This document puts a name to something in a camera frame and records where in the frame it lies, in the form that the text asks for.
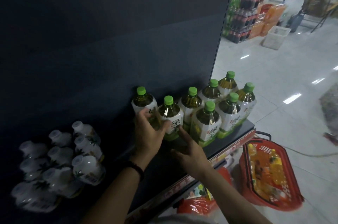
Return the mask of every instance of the green bottle cap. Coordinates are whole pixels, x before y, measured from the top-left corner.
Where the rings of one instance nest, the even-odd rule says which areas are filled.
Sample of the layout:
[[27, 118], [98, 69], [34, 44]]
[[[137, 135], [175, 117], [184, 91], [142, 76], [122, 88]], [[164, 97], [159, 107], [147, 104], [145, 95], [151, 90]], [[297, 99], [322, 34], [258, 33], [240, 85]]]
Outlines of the green bottle cap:
[[215, 103], [213, 101], [207, 101], [205, 103], [204, 109], [206, 111], [214, 111], [215, 110]]
[[236, 103], [238, 101], [238, 94], [235, 92], [230, 93], [229, 100]]
[[255, 86], [254, 86], [253, 83], [246, 83], [246, 84], [244, 85], [244, 90], [245, 90], [246, 92], [252, 92], [252, 91], [254, 90], [254, 88], [255, 88]]
[[196, 87], [189, 87], [189, 95], [195, 96], [197, 94], [197, 88]]
[[138, 95], [145, 95], [146, 94], [146, 88], [144, 88], [143, 86], [137, 87], [137, 94]]
[[227, 78], [230, 78], [230, 79], [233, 79], [233, 78], [234, 78], [234, 71], [228, 71], [228, 72], [226, 73], [226, 77], [227, 77]]
[[174, 99], [171, 96], [164, 97], [164, 104], [170, 106], [174, 103]]
[[218, 81], [216, 79], [211, 79], [209, 85], [210, 87], [217, 87]]

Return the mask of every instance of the white plastic bin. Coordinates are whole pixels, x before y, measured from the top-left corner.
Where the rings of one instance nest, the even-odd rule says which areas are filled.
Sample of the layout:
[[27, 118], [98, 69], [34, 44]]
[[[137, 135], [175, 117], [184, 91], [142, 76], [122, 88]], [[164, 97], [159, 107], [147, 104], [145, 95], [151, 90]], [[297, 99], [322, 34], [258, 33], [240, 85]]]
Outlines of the white plastic bin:
[[263, 46], [278, 50], [284, 41], [284, 38], [290, 33], [291, 29], [286, 27], [273, 26], [266, 36]]

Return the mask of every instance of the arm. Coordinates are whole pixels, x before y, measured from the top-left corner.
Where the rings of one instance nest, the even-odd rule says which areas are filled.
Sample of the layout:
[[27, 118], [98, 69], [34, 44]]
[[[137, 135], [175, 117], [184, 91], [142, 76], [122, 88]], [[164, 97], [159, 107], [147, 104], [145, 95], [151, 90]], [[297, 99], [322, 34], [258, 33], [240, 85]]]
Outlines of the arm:
[[209, 189], [230, 224], [272, 224], [214, 170], [203, 149], [182, 127], [180, 136], [186, 141], [187, 148], [185, 153], [171, 150], [173, 156], [189, 175]]
[[[144, 171], [152, 158], [157, 154], [165, 131], [171, 122], [163, 123], [158, 131], [149, 124], [148, 109], [141, 110], [135, 117], [135, 154], [130, 161]], [[81, 224], [122, 224], [139, 185], [140, 175], [133, 168], [123, 169], [106, 189], [104, 194], [81, 220]]]

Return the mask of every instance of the shopping basket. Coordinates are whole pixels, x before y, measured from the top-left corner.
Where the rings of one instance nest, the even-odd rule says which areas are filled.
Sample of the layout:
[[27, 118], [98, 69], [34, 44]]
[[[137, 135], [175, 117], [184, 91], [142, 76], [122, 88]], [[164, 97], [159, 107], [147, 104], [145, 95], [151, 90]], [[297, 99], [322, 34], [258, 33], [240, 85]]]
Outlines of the shopping basket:
[[262, 150], [265, 151], [267, 154], [270, 153], [272, 149], [275, 149], [276, 153], [279, 154], [281, 158], [287, 184], [277, 185], [276, 188], [283, 191], [287, 195], [287, 200], [278, 200], [272, 196], [270, 196], [270, 200], [266, 200], [256, 193], [256, 191], [254, 190], [254, 184], [252, 182], [251, 164], [247, 148], [248, 143], [243, 145], [243, 153], [239, 160], [242, 170], [243, 197], [252, 204], [268, 206], [270, 208], [284, 212], [289, 212], [300, 208], [302, 206], [302, 202], [304, 201], [304, 197], [302, 197], [299, 190], [297, 180], [294, 175], [286, 150], [282, 146], [272, 142], [270, 134], [259, 131], [256, 131], [256, 134], [268, 136], [269, 140], [263, 138], [253, 138], [248, 143], [255, 145], [257, 151]]

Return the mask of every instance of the dark bracelet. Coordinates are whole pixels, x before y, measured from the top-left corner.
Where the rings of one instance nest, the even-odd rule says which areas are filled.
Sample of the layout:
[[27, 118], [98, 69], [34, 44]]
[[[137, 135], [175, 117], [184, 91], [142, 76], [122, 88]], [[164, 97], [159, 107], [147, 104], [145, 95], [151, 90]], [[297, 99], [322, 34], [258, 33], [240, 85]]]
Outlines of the dark bracelet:
[[137, 171], [139, 173], [139, 175], [140, 175], [140, 182], [144, 179], [144, 171], [141, 169], [140, 166], [138, 166], [137, 164], [133, 163], [132, 161], [127, 161], [123, 165], [123, 168], [126, 168], [126, 167], [133, 168], [135, 171]]

